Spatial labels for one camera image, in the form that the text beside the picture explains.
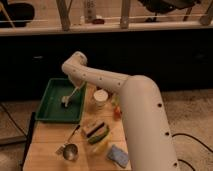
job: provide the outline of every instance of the black cable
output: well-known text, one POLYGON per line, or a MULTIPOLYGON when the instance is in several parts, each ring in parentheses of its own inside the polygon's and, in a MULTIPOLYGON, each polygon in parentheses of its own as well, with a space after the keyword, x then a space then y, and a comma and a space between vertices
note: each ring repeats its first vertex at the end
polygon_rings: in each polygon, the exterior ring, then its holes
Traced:
POLYGON ((210 151, 211 153, 213 153, 213 150, 212 150, 209 146, 207 146, 207 145, 204 144, 202 141, 200 141, 198 138, 196 138, 196 137, 194 137, 194 136, 192 136, 192 135, 189 135, 189 134, 186 134, 186 133, 176 133, 176 134, 172 135, 172 137, 176 137, 176 136, 180 136, 180 135, 181 135, 181 136, 190 137, 190 138, 196 140, 196 141, 199 142, 201 145, 203 145, 208 151, 210 151))
POLYGON ((178 159, 179 162, 183 162, 184 164, 186 164, 187 166, 189 166, 193 171, 196 171, 195 168, 187 161, 183 160, 183 159, 178 159))
POLYGON ((17 128, 19 131, 21 131, 21 133, 22 133, 25 137, 27 137, 27 134, 26 134, 26 133, 24 132, 24 130, 21 129, 21 127, 18 126, 18 124, 14 121, 14 119, 12 118, 10 112, 8 112, 7 108, 6 108, 2 103, 0 103, 0 106, 2 107, 2 109, 4 110, 4 112, 8 115, 8 117, 9 117, 10 120, 13 122, 13 124, 16 126, 16 128, 17 128))

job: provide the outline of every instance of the wooden table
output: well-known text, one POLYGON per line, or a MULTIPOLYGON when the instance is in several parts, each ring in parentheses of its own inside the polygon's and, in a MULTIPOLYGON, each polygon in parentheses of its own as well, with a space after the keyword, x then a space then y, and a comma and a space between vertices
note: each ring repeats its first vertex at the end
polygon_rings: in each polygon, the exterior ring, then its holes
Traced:
MULTIPOLYGON (((126 141, 121 120, 113 119, 113 106, 110 100, 102 109, 98 109, 92 100, 95 86, 87 85, 84 111, 81 125, 90 120, 100 118, 109 124, 111 138, 108 149, 112 144, 127 152, 126 141)), ((48 124, 37 122, 32 143, 30 145, 24 171, 115 171, 131 170, 130 162, 125 169, 106 158, 108 149, 99 155, 92 155, 94 146, 89 145, 81 130, 76 132, 72 143, 78 146, 79 157, 77 161, 66 161, 55 151, 66 141, 75 125, 72 124, 48 124)))

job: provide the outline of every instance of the small bowl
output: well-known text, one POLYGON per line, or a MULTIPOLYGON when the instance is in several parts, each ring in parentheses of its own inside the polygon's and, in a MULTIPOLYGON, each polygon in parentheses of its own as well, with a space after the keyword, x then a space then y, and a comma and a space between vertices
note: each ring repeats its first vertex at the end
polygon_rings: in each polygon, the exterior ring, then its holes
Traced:
POLYGON ((75 161, 78 158, 78 147, 75 144, 67 144, 63 151, 63 157, 69 161, 75 161))

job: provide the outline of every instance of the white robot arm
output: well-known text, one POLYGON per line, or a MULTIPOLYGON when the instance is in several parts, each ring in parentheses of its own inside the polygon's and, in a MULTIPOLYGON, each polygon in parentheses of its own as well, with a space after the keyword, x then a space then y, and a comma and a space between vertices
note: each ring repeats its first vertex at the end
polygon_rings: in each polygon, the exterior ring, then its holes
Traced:
POLYGON ((62 70, 75 86, 84 81, 118 93, 132 170, 180 171, 158 86, 145 76, 129 76, 86 67, 75 52, 62 70))

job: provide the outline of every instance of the green tray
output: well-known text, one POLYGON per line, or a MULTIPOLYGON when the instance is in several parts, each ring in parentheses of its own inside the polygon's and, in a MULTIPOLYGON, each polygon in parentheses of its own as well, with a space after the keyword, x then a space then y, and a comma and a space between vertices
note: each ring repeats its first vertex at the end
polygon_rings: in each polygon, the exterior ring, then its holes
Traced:
POLYGON ((61 98, 69 95, 73 90, 74 86, 68 79, 50 79, 36 112, 35 120, 54 123, 79 123, 83 112, 86 85, 75 92, 68 108, 61 105, 61 98))

